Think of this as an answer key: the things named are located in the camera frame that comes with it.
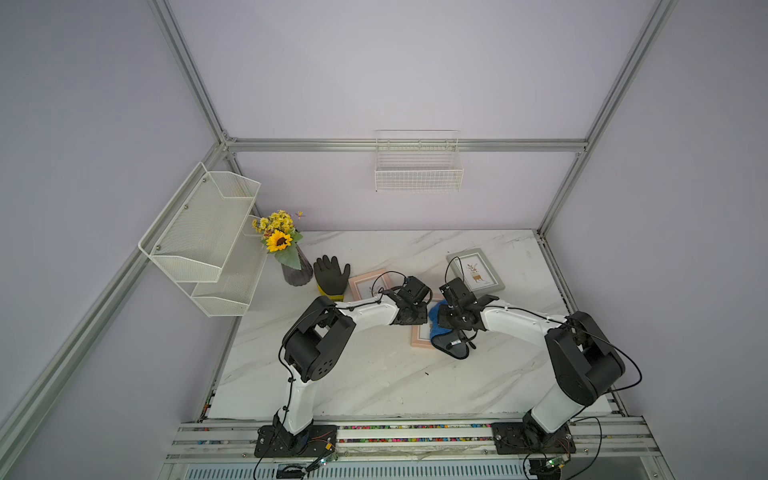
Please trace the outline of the blue microfibre cloth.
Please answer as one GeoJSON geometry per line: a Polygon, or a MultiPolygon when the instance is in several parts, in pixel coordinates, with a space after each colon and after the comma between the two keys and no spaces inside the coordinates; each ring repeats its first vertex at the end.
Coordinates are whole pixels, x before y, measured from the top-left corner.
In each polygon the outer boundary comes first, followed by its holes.
{"type": "Polygon", "coordinates": [[[446,305],[445,301],[440,301],[428,312],[430,344],[456,360],[465,360],[469,357],[470,347],[460,339],[459,331],[439,325],[440,308],[446,305]]]}

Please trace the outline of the pink picture frame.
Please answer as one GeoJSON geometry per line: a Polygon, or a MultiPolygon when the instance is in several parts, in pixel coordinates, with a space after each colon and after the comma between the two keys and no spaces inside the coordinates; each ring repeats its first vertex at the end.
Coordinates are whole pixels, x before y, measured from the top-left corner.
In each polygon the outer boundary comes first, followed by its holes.
{"type": "MultiPolygon", "coordinates": [[[[437,307],[443,301],[444,301],[443,296],[441,294],[438,294],[428,304],[427,313],[430,313],[430,311],[434,307],[437,307]]],[[[411,332],[412,347],[415,347],[415,348],[431,348],[432,347],[432,344],[430,341],[431,325],[432,325],[432,322],[430,320],[430,317],[427,317],[426,323],[412,327],[412,332],[411,332]]]]}
{"type": "Polygon", "coordinates": [[[385,269],[350,277],[348,287],[353,301],[374,298],[380,290],[393,287],[390,274],[385,269]]]}

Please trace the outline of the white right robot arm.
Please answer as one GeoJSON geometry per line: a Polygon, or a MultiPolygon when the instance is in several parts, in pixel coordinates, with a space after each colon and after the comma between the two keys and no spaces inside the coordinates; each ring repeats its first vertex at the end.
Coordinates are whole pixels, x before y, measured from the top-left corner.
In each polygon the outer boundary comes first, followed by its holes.
{"type": "Polygon", "coordinates": [[[554,317],[512,305],[493,295],[477,297],[454,278],[440,287],[431,344],[464,360],[478,332],[505,334],[547,351],[555,384],[524,416],[523,428],[540,441],[604,395],[626,371],[618,349],[595,320],[577,311],[554,317]]]}

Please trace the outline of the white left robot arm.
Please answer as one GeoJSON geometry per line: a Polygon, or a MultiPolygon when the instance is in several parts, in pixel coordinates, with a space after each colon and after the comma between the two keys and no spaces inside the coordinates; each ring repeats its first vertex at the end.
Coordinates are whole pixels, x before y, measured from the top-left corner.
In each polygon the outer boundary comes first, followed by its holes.
{"type": "Polygon", "coordinates": [[[290,327],[280,347],[291,380],[283,428],[298,435],[312,424],[316,385],[339,363],[353,334],[380,326],[425,324],[431,299],[431,289],[413,276],[400,286],[359,301],[316,297],[290,327]]]}

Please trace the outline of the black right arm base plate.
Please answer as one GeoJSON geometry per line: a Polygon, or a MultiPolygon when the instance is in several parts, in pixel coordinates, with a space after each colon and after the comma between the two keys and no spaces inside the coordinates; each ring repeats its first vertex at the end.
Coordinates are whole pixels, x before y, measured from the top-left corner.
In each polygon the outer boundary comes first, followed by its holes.
{"type": "Polygon", "coordinates": [[[580,413],[544,413],[535,414],[527,411],[521,419],[499,421],[490,424],[491,437],[496,453],[512,454],[550,454],[557,453],[562,447],[566,453],[574,453],[568,436],[568,426],[574,416],[580,413]]]}

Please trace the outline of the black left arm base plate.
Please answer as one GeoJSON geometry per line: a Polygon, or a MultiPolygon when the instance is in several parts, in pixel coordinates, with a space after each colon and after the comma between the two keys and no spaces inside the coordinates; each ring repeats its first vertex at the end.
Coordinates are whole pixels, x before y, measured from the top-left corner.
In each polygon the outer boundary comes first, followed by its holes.
{"type": "Polygon", "coordinates": [[[277,412],[272,423],[258,429],[254,456],[263,458],[319,458],[334,453],[338,438],[337,425],[315,425],[293,434],[287,430],[277,412]]]}

